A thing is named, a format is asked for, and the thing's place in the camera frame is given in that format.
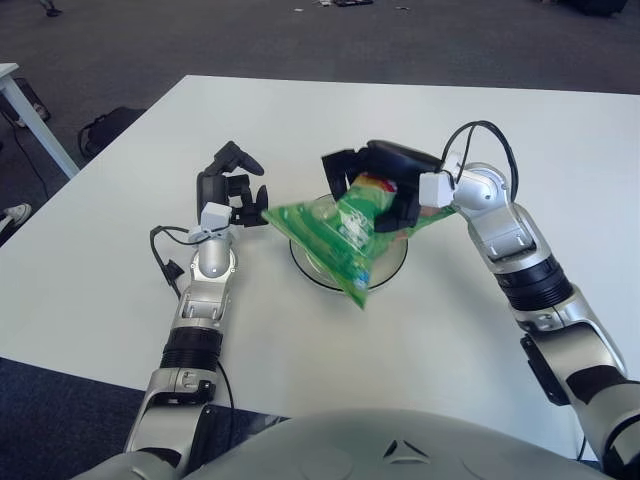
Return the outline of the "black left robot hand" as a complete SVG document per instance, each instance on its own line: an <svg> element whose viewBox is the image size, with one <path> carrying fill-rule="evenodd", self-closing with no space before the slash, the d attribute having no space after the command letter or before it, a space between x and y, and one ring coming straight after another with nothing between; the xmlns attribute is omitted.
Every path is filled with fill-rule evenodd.
<svg viewBox="0 0 640 480"><path fill-rule="evenodd" d="M244 227L266 225L262 212L268 208L267 187L262 185L253 196L249 174L262 176L264 169L235 142L228 141L214 154L214 161L197 175L197 220L201 220L207 203L229 206L230 199L238 197L240 206L231 208L230 223Z"/></svg>

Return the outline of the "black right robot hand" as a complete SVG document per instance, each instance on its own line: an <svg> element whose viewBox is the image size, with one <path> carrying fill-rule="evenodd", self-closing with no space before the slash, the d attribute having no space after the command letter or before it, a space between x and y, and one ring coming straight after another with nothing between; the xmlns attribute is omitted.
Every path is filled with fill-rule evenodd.
<svg viewBox="0 0 640 480"><path fill-rule="evenodd" d="M361 174L393 182L391 206L375 217L375 231L389 233L414 227L420 216L419 180L438 173L443 161L430 154L385 140L370 140L359 150L341 150L322 157L331 195L339 200Z"/></svg>

